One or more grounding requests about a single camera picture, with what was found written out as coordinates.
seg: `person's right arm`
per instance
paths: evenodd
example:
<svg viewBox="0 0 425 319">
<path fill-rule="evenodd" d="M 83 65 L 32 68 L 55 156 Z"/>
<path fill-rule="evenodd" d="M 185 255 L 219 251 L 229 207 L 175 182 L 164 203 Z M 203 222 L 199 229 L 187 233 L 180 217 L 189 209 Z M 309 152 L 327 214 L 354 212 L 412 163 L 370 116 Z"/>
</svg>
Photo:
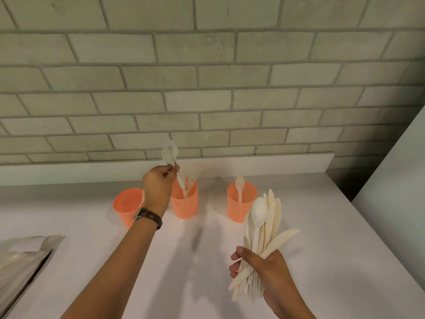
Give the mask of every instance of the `person's right arm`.
<svg viewBox="0 0 425 319">
<path fill-rule="evenodd" d="M 290 270 L 283 255 L 274 251 L 267 259 L 262 259 L 250 250 L 238 246 L 231 259 L 243 258 L 251 265 L 261 278 L 264 285 L 264 300 L 280 319 L 316 319 L 305 304 L 295 286 Z M 238 274 L 241 261 L 229 267 L 230 276 Z"/>
</svg>

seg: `brick wall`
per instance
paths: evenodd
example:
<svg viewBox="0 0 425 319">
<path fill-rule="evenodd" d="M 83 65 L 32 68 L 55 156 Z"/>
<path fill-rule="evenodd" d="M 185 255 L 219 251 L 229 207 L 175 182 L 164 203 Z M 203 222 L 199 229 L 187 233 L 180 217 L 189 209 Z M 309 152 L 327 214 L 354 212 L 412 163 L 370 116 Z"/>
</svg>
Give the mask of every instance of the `brick wall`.
<svg viewBox="0 0 425 319">
<path fill-rule="evenodd" d="M 1 0 L 0 163 L 335 152 L 425 104 L 425 0 Z"/>
</svg>

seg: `hand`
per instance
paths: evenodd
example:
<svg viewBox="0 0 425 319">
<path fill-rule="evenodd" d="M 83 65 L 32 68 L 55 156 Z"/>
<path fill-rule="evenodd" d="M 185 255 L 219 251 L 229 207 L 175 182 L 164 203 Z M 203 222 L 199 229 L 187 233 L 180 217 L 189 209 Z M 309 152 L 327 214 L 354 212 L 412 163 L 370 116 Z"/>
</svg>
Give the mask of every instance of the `hand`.
<svg viewBox="0 0 425 319">
<path fill-rule="evenodd" d="M 159 165 L 143 176 L 145 207 L 162 218 L 170 202 L 173 181 L 179 166 Z"/>
<path fill-rule="evenodd" d="M 264 285 L 264 300 L 276 316 L 280 319 L 315 318 L 298 292 L 282 253 L 276 250 L 262 259 L 254 252 L 238 246 L 230 258 L 236 261 L 241 257 L 260 276 Z M 239 260 L 229 267 L 232 278 L 237 276 L 240 263 Z"/>
</svg>

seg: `wristwatch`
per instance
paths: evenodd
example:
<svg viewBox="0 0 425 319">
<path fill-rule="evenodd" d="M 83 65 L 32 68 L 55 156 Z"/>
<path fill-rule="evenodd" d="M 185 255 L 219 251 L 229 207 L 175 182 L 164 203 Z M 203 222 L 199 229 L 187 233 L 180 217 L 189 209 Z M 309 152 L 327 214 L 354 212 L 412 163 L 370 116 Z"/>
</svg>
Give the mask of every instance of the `wristwatch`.
<svg viewBox="0 0 425 319">
<path fill-rule="evenodd" d="M 159 230 L 162 226 L 162 219 L 161 217 L 159 217 L 157 214 L 155 214 L 154 212 L 146 209 L 145 207 L 142 207 L 133 217 L 133 220 L 139 220 L 142 217 L 146 217 L 149 218 L 150 220 L 153 220 L 154 222 L 156 222 L 158 224 L 158 227 L 156 230 Z"/>
</svg>

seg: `utensil holder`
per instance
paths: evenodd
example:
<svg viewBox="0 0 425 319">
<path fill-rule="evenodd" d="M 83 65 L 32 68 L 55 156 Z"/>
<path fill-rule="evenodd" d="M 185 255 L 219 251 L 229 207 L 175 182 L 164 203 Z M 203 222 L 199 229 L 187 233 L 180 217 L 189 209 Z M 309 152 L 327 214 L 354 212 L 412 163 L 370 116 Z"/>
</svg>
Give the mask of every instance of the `utensil holder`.
<svg viewBox="0 0 425 319">
<path fill-rule="evenodd" d="M 174 180 L 171 204 L 178 218 L 183 220 L 192 218 L 198 212 L 198 184 L 195 182 L 190 192 L 187 193 L 187 198 L 184 198 L 183 190 L 178 185 L 178 181 Z"/>
<path fill-rule="evenodd" d="M 145 204 L 141 203 L 142 197 L 143 189 L 131 188 L 124 190 L 114 200 L 114 209 L 127 228 L 133 225 L 134 215 Z"/>
<path fill-rule="evenodd" d="M 245 216 L 251 209 L 254 200 L 257 198 L 257 188 L 249 182 L 245 182 L 242 191 L 242 203 L 239 202 L 239 192 L 235 183 L 232 182 L 227 187 L 227 215 L 236 223 L 243 223 Z"/>
</svg>

